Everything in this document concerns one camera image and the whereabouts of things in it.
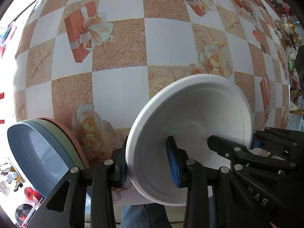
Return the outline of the pink plastic plate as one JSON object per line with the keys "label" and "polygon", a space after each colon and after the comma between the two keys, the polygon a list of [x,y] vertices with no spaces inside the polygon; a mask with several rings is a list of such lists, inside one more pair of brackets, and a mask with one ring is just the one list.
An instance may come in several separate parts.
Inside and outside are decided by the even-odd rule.
{"label": "pink plastic plate", "polygon": [[60,129],[69,138],[69,140],[73,144],[73,146],[74,146],[75,150],[77,151],[78,156],[80,157],[83,165],[86,168],[90,167],[90,165],[88,163],[88,160],[87,160],[87,158],[86,158],[86,156],[85,156],[85,154],[84,154],[84,152],[83,152],[83,150],[80,146],[80,143],[79,143],[78,139],[76,139],[76,136],[74,135],[74,133],[66,125],[64,125],[60,121],[56,121],[56,120],[48,118],[48,117],[39,117],[38,119],[35,119],[35,120],[36,121],[44,120],[47,123],[51,123],[54,126],[56,126],[58,129]]}

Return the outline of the cluttered side shelf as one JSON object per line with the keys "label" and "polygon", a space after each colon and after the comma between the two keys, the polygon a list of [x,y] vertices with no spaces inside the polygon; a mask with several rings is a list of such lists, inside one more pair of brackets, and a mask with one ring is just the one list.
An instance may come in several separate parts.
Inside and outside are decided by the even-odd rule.
{"label": "cluttered side shelf", "polygon": [[287,4],[280,3],[277,0],[270,0],[273,9],[278,14],[279,19],[275,20],[277,28],[276,34],[283,45],[283,54],[286,59],[287,78],[290,82],[290,113],[296,119],[303,119],[303,90],[300,84],[300,78],[295,67],[295,60],[298,48],[302,43],[299,34],[296,32],[295,24],[291,21],[289,12],[291,11]]}

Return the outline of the purple plastic basin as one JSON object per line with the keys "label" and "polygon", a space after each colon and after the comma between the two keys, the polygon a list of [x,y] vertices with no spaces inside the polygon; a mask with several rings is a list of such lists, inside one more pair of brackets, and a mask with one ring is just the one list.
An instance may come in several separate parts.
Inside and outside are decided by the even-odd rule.
{"label": "purple plastic basin", "polygon": [[12,21],[7,29],[1,33],[1,45],[6,45],[12,39],[15,31],[16,31],[15,21]]}

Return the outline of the checkered patterned tablecloth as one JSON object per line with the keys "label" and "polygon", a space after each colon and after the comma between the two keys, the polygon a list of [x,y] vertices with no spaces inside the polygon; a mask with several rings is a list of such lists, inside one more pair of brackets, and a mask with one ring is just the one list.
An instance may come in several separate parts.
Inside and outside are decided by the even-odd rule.
{"label": "checkered patterned tablecloth", "polygon": [[264,0],[39,0],[15,55],[15,117],[60,121],[94,163],[156,93],[210,73],[241,88],[255,129],[285,128],[276,18]]}

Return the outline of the green plastic plate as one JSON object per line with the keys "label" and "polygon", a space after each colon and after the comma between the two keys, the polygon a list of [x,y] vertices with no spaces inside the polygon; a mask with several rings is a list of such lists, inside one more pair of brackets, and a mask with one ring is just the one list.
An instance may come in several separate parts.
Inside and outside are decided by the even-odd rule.
{"label": "green plastic plate", "polygon": [[70,141],[67,135],[59,129],[56,125],[50,123],[46,120],[34,120],[35,122],[39,123],[40,125],[44,126],[63,146],[65,152],[69,155],[70,159],[73,162],[74,166],[78,166],[81,169],[85,169],[85,166],[79,157],[74,145]]}

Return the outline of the blue plastic plate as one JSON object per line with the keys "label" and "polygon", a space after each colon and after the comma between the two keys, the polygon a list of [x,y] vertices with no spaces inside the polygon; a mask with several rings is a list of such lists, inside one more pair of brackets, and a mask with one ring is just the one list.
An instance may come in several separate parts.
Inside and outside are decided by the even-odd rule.
{"label": "blue plastic plate", "polygon": [[44,197],[75,165],[58,139],[35,121],[26,120],[9,127],[7,138],[22,172]]}

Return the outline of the large white paper bowl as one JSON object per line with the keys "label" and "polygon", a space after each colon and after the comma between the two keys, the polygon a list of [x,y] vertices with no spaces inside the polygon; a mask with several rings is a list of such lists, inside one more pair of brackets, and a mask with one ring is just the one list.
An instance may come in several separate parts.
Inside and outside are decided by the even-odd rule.
{"label": "large white paper bowl", "polygon": [[209,149],[211,135],[251,145],[251,108],[242,90],[217,75],[198,74],[177,80],[157,93],[141,110],[129,132],[126,163],[130,180],[146,199],[184,206],[187,191],[171,177],[165,141],[172,136],[189,158],[205,167],[229,166]]}

